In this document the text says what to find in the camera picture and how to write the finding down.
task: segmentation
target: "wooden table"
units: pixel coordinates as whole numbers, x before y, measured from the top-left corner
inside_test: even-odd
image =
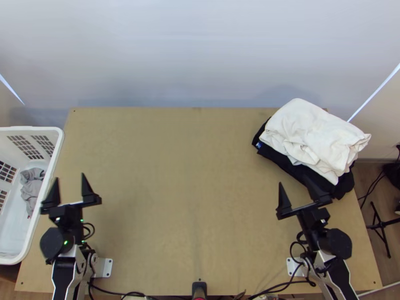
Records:
[[[83,210],[96,227],[89,244],[114,259],[111,277],[96,284],[153,296],[190,295],[192,282],[201,279],[210,295],[235,295],[288,281],[285,259],[301,228],[296,217],[277,220],[278,183],[293,207],[311,200],[304,186],[251,145],[275,111],[72,109],[54,175],[63,203],[81,199],[81,172],[103,199]],[[354,289],[382,287],[354,191],[327,209],[328,227],[353,242],[347,263]],[[51,225],[48,216],[40,217],[16,290],[53,291],[51,266],[39,248]],[[319,292],[308,284],[285,290]]]

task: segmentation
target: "folded clothes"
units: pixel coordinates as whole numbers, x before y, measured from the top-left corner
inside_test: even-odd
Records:
[[[296,98],[270,118],[259,140],[293,165],[305,165],[336,185],[370,138],[356,126]]]
[[[20,172],[20,182],[22,184],[21,197],[26,202],[26,212],[28,219],[32,216],[38,195],[42,187],[45,170],[34,167]]]
[[[286,173],[291,175],[303,185],[306,185],[304,183],[304,176],[307,176],[317,186],[319,186],[321,190],[330,194],[332,198],[341,199],[343,198],[345,193],[350,192],[354,188],[354,178],[351,171],[354,163],[349,166],[349,172],[344,173],[342,176],[340,176],[338,178],[338,183],[334,185],[306,165],[293,165],[286,155],[279,153],[272,147],[260,141],[260,135],[262,134],[262,132],[264,132],[264,128],[267,122],[265,122],[261,126],[251,142],[251,144],[258,149],[257,154],[277,164],[282,170],[284,170]]]

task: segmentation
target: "white laundry basket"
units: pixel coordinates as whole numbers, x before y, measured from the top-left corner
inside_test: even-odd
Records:
[[[0,265],[17,264],[28,254],[63,140],[57,127],[0,127]],[[31,168],[46,175],[28,218],[20,171]]]

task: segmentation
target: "gray cloth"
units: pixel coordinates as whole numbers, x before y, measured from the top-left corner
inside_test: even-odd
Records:
[[[29,170],[20,172],[22,184],[21,197],[26,202],[26,212],[30,218],[34,212],[36,201],[41,190],[43,178],[45,177],[45,170],[34,167]]]

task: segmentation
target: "white backdrop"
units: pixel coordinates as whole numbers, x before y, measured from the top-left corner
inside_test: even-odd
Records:
[[[0,74],[35,125],[73,106],[279,107],[347,120],[400,62],[398,0],[2,0]]]

